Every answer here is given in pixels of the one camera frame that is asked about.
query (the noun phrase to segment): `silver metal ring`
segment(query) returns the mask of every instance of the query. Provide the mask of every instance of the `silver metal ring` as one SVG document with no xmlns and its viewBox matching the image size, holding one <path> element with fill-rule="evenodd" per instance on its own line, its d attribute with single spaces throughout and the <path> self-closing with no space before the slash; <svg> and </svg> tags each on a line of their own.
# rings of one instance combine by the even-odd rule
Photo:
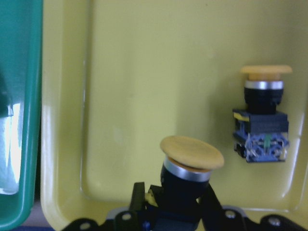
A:
<svg viewBox="0 0 308 231">
<path fill-rule="evenodd" d="M 194 182 L 206 182 L 210 180 L 210 176 L 212 173 L 212 171 L 208 172 L 189 171 L 183 167 L 177 166 L 176 164 L 172 163 L 167 157 L 164 160 L 164 166 L 173 175 L 183 180 L 189 180 Z"/>
<path fill-rule="evenodd" d="M 249 81 L 246 80 L 245 88 L 257 90 L 282 90 L 283 81 Z"/>
</svg>

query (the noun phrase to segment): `electrical component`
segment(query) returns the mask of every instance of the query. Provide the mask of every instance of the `electrical component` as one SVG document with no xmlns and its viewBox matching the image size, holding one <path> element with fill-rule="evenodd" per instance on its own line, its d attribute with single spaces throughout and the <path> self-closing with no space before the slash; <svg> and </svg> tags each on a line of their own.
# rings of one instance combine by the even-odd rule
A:
<svg viewBox="0 0 308 231">
<path fill-rule="evenodd" d="M 246 110 L 233 109 L 234 150 L 247 162 L 284 161 L 287 155 L 288 116 L 276 111 L 283 94 L 280 74 L 291 73 L 287 65 L 244 66 Z"/>
</svg>

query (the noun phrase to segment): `yellow tray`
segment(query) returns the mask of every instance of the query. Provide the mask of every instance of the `yellow tray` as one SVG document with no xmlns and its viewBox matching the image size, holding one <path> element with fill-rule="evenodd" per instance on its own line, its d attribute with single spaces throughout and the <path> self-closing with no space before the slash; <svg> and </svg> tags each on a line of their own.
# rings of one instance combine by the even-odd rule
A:
<svg viewBox="0 0 308 231">
<path fill-rule="evenodd" d="M 221 203 L 254 221 L 278 213 L 308 228 L 308 2 L 46 0 L 41 202 L 60 230 L 103 223 L 133 183 L 160 185 L 162 138 L 216 146 Z M 278 110 L 288 114 L 285 163 L 233 151 L 232 108 L 244 108 L 246 64 L 288 64 Z"/>
</svg>

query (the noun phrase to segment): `teal surface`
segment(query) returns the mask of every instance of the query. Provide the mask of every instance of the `teal surface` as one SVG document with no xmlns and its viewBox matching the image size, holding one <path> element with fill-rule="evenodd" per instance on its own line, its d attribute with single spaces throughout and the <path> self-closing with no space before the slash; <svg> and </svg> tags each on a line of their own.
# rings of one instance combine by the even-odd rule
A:
<svg viewBox="0 0 308 231">
<path fill-rule="evenodd" d="M 0 230 L 34 201 L 41 101 L 41 0 L 0 1 Z"/>
</svg>

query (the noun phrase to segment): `green plastic bin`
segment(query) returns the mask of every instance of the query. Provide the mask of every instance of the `green plastic bin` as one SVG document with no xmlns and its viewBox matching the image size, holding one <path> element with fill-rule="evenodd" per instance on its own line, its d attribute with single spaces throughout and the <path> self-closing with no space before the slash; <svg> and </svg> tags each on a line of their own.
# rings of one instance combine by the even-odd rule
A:
<svg viewBox="0 0 308 231">
<path fill-rule="evenodd" d="M 28 217 L 41 101 L 42 1 L 0 1 L 0 230 Z"/>
</svg>

